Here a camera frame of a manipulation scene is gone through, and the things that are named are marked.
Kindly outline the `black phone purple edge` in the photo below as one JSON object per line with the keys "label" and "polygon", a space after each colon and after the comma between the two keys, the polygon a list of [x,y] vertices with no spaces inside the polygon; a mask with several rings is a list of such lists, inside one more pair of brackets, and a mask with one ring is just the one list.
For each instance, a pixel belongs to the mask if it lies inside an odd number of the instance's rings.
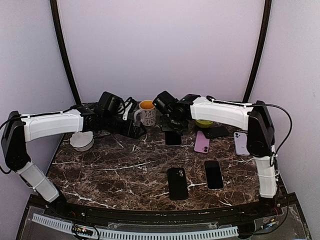
{"label": "black phone purple edge", "polygon": [[165,144],[169,147],[180,146],[182,144],[181,135],[174,131],[165,132]]}

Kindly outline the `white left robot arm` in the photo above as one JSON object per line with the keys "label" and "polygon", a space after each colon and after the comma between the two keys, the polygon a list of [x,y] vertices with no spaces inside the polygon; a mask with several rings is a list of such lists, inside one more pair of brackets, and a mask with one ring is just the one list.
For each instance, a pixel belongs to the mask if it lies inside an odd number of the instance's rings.
{"label": "white left robot arm", "polygon": [[4,129],[1,148],[5,165],[29,184],[48,203],[60,218],[71,213],[60,190],[35,165],[27,152],[26,144],[33,140],[65,133],[98,132],[101,130],[138,139],[146,134],[146,127],[132,119],[123,119],[124,113],[132,112],[137,105],[131,97],[129,103],[110,92],[103,92],[99,101],[88,105],[79,104],[67,110],[20,114],[12,111],[1,125]]}

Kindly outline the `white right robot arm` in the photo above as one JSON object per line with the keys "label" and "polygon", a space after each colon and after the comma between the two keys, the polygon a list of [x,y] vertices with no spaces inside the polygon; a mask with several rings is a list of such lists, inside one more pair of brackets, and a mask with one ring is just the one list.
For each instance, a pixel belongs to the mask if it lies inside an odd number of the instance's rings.
{"label": "white right robot arm", "polygon": [[169,129],[177,132],[186,130],[191,120],[211,121],[246,131],[246,149],[255,160],[259,195],[264,198],[255,205],[255,213],[266,217],[274,210],[272,198],[277,192],[273,165],[276,154],[275,128],[263,101],[237,103],[198,94],[187,94],[177,99],[163,91],[152,103],[165,116]]}

